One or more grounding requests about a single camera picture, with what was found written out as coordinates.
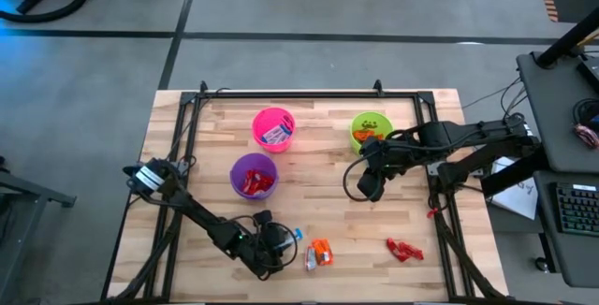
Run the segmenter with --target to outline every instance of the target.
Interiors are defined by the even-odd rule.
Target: wooden tabletop
[[[458,92],[433,91],[439,120],[464,123]],[[156,94],[142,161],[168,153],[180,94]],[[250,128],[254,116],[270,106],[289,110],[298,129],[287,152],[270,154],[280,176],[274,194],[265,201],[248,201],[233,191],[228,173],[244,154],[265,153],[253,141]],[[275,221],[301,229],[305,238],[296,261],[261,282],[241,261],[230,260],[214,247],[201,227],[184,219],[171,301],[447,300],[434,222],[426,217],[429,192],[423,168],[388,182],[377,203],[354,202],[343,193],[343,172],[357,159],[350,148],[348,126],[365,110],[386,114],[396,129],[416,124],[408,99],[214,99],[206,105],[197,127],[191,194],[209,211],[226,218],[269,209]],[[461,150],[451,159],[468,152]],[[355,194],[360,194],[355,185],[362,170],[355,168],[350,175],[350,190]],[[463,190],[456,199],[468,254],[495,288],[507,293],[483,196]],[[157,211],[143,201],[129,209],[109,296],[121,292],[147,259]],[[387,249],[389,237],[421,248],[424,261],[399,262]],[[334,264],[307,272],[303,255],[316,238],[329,239]],[[287,250],[284,259],[291,254]],[[455,256],[451,263],[461,290]],[[162,274],[158,275],[156,292],[162,285]]]

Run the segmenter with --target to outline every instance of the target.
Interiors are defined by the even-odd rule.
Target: red candy
[[[400,245],[398,246],[395,244],[395,241],[392,238],[387,239],[387,247],[391,253],[400,260],[400,262],[405,262],[405,260],[410,257],[413,257],[417,260],[424,259],[422,250],[419,250],[416,247],[404,242],[400,242]]]
[[[245,173],[245,182],[243,182],[243,192],[249,196],[254,196],[259,192],[266,192],[274,183],[274,178],[264,172],[256,169],[250,169]]]

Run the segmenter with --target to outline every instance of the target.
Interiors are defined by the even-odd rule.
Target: black keyboard
[[[599,187],[553,183],[563,233],[599,236]]]

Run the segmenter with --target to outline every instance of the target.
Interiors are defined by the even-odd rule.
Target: black hose
[[[45,13],[38,15],[20,15],[20,14],[11,14],[5,11],[0,11],[0,19],[11,21],[11,22],[19,22],[19,23],[42,23],[42,22],[50,22],[58,19],[62,19],[65,16],[68,16],[75,11],[77,11],[87,0],[73,0],[70,4]]]

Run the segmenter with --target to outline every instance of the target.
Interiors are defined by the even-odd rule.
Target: snack package
[[[333,264],[333,251],[327,239],[313,240],[312,245],[316,251],[316,262],[319,266]]]
[[[274,126],[270,131],[262,135],[262,141],[268,144],[278,144],[289,139],[291,131],[282,123]]]
[[[308,245],[306,249],[305,265],[308,271],[316,269],[316,250],[312,245]]]

